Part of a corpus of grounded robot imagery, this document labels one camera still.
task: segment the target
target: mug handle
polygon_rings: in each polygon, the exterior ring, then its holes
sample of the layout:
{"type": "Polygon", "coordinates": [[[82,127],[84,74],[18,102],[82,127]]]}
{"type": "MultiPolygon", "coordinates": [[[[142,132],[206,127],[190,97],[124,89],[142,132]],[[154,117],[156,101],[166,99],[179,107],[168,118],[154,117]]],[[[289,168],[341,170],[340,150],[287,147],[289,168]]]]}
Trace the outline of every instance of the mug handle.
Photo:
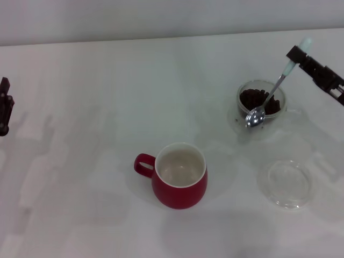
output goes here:
{"type": "Polygon", "coordinates": [[[134,169],[137,173],[141,174],[142,176],[147,176],[152,178],[153,171],[154,171],[154,163],[155,157],[150,156],[145,153],[141,153],[138,155],[134,162],[134,169]],[[140,163],[145,163],[153,167],[153,169],[146,168],[145,166],[141,165],[140,163]]]}

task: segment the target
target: white tabletop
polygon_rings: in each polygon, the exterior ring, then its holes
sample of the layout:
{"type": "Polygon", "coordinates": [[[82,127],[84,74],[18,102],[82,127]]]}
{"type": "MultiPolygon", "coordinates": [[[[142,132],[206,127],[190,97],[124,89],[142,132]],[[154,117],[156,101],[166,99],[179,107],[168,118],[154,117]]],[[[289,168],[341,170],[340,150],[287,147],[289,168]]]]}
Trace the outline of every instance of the white tabletop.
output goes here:
{"type": "Polygon", "coordinates": [[[0,139],[0,258],[343,257],[344,107],[297,68],[283,129],[244,144],[226,119],[237,88],[277,80],[305,36],[344,76],[344,29],[0,47],[16,102],[0,139]],[[187,210],[133,169],[175,141],[209,169],[187,210]],[[262,163],[289,158],[318,181],[299,211],[256,184],[262,163]]]}

